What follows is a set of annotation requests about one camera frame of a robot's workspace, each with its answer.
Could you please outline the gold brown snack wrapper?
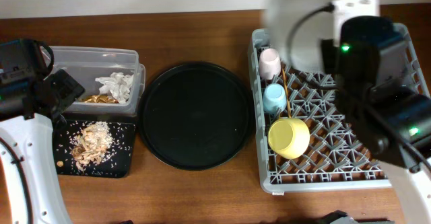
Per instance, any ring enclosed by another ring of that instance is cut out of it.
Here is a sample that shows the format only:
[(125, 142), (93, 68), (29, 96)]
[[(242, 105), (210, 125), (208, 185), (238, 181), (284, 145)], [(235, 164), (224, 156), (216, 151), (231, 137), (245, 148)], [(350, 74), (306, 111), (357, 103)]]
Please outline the gold brown snack wrapper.
[(118, 100), (108, 95), (92, 95), (79, 100), (83, 103), (118, 104)]

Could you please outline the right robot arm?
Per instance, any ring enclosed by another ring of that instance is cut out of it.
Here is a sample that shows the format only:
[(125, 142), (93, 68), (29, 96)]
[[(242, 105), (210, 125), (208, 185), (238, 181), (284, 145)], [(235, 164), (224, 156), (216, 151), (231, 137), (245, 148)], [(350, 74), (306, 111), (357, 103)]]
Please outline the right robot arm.
[(325, 68), (335, 105), (395, 189), (407, 223), (430, 222), (430, 97), (408, 86), (407, 41), (384, 17), (346, 20)]

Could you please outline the white tissue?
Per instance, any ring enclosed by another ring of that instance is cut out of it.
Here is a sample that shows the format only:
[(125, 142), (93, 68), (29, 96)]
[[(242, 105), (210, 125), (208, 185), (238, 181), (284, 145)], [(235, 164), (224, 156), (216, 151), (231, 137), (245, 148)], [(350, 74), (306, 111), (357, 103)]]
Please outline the white tissue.
[(109, 77), (95, 78), (95, 82), (102, 84), (100, 95), (111, 96), (118, 103), (125, 104), (130, 97), (133, 75), (114, 72)]

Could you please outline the grey plate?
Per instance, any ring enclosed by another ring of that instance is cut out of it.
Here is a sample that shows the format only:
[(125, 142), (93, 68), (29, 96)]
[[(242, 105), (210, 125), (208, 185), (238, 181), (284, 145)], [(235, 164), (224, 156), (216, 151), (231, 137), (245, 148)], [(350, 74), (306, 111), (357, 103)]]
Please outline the grey plate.
[(306, 73), (324, 71), (321, 40), (333, 38), (333, 15), (320, 12), (306, 20), (296, 31), (292, 45), (288, 36), (295, 23), (332, 0), (267, 0), (263, 24), (272, 48), (280, 59), (296, 70)]

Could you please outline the yellow bowl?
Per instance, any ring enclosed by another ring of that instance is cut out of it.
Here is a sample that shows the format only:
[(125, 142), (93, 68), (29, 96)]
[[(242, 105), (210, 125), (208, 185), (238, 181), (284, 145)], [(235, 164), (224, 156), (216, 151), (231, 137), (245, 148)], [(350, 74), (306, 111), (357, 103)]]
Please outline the yellow bowl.
[(307, 149), (310, 131), (298, 118), (280, 118), (269, 128), (267, 142), (271, 149), (285, 159), (296, 159)]

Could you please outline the pink cup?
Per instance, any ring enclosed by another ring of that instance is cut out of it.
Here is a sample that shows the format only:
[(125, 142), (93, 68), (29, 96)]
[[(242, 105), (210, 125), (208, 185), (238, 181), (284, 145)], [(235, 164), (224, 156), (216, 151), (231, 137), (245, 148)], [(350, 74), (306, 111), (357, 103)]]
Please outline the pink cup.
[(273, 48), (263, 50), (259, 56), (259, 75), (261, 79), (272, 80), (281, 72), (281, 60), (278, 51)]

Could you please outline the blue cup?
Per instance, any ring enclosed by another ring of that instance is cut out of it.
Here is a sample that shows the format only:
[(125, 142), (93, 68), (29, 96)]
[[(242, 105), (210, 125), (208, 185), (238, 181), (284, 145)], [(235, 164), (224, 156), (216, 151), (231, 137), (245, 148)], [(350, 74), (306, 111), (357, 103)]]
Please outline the blue cup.
[(278, 110), (285, 110), (287, 97), (283, 86), (272, 83), (263, 92), (263, 109), (268, 114), (276, 114)]

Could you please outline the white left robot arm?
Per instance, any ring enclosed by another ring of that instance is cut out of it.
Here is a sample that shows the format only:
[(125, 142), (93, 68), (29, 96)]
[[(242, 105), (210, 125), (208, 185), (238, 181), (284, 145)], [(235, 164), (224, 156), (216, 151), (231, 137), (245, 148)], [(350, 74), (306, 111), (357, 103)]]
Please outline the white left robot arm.
[(70, 74), (1, 86), (1, 165), (13, 223), (70, 223), (53, 155), (53, 124), (85, 92)]

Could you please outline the wooden chopstick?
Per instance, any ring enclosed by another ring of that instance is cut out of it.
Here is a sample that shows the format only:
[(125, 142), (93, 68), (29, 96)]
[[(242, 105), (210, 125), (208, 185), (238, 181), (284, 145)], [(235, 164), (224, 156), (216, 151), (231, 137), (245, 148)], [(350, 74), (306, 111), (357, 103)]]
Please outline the wooden chopstick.
[(292, 117), (292, 110), (290, 107), (289, 92), (288, 92), (287, 79), (286, 79), (286, 71), (285, 71), (284, 67), (281, 69), (281, 76), (283, 79), (283, 86), (284, 86), (284, 90), (286, 93), (286, 102), (287, 102), (287, 106), (286, 106), (287, 110), (286, 111), (288, 113), (288, 117), (291, 118)]

